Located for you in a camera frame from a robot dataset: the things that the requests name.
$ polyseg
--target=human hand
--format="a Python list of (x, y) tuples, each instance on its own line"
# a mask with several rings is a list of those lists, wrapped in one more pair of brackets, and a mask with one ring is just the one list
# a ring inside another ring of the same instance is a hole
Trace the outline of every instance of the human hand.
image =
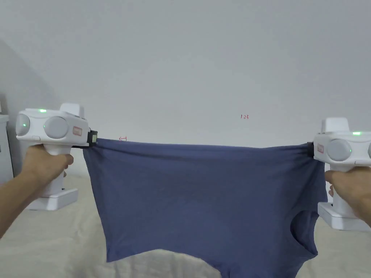
[(46, 187), (57, 178), (68, 165), (73, 163), (73, 156), (51, 155), (43, 145), (30, 146), (23, 161), (22, 173), (36, 178), (40, 187)]
[(369, 217), (371, 211), (365, 211), (365, 207), (369, 207), (371, 202), (370, 167), (355, 167), (349, 172), (327, 171), (325, 179), (332, 184), (329, 191), (331, 196), (335, 189), (358, 218), (364, 220)]

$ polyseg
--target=beige bed sheet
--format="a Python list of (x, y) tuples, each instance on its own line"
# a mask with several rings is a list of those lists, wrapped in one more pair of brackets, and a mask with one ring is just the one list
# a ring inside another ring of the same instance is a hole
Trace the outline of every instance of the beige bed sheet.
[[(78, 202), (59, 211), (24, 211), (0, 240), (1, 278), (217, 278), (200, 259), (154, 250), (106, 263), (102, 225), (90, 180), (67, 176), (66, 188), (78, 188)], [(319, 255), (298, 278), (371, 277), (371, 233), (343, 232), (319, 219), (315, 228)]]

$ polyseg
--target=white charging base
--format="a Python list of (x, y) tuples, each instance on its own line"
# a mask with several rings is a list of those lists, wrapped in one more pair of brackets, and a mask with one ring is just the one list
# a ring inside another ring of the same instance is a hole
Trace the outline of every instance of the white charging base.
[(72, 204), (77, 201), (78, 190), (62, 190), (57, 194), (50, 195), (48, 197), (41, 197), (33, 201), (26, 207), (29, 210), (35, 211), (56, 211), (64, 206)]
[(361, 219), (343, 217), (332, 203), (318, 203), (318, 215), (333, 229), (343, 231), (370, 232), (371, 228)]

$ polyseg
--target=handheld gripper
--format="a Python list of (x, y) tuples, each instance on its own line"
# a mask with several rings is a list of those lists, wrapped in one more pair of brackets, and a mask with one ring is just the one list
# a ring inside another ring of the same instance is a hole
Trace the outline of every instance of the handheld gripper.
[[(321, 133), (308, 146), (309, 155), (328, 163), (331, 170), (348, 172), (354, 167), (371, 166), (371, 132), (351, 132), (346, 118), (323, 120)], [(319, 203), (318, 214), (334, 229), (371, 231), (335, 190), (333, 203)]]
[[(16, 134), (18, 140), (43, 144), (51, 155), (69, 154), (71, 148), (93, 146), (98, 136), (97, 131), (89, 128), (84, 108), (75, 103), (63, 103), (59, 110), (27, 108), (19, 112)], [(27, 208), (57, 210), (77, 201), (77, 196), (77, 189), (63, 188), (61, 173)]]

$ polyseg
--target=white wall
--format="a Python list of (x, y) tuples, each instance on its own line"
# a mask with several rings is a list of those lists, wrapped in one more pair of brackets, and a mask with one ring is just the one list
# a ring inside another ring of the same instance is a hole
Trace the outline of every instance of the white wall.
[[(111, 139), (300, 144), (329, 116), (371, 130), (370, 3), (3, 0), (0, 38), (34, 76), (12, 73), (0, 90), (13, 109), (40, 92), (81, 103)], [(69, 171), (85, 175), (73, 154)]]
[(16, 139), (15, 123), (18, 111), (28, 107), (57, 109), (60, 98), (0, 36), (0, 102), (3, 114), (9, 115), (7, 125), (13, 171), (18, 174), (27, 145)]

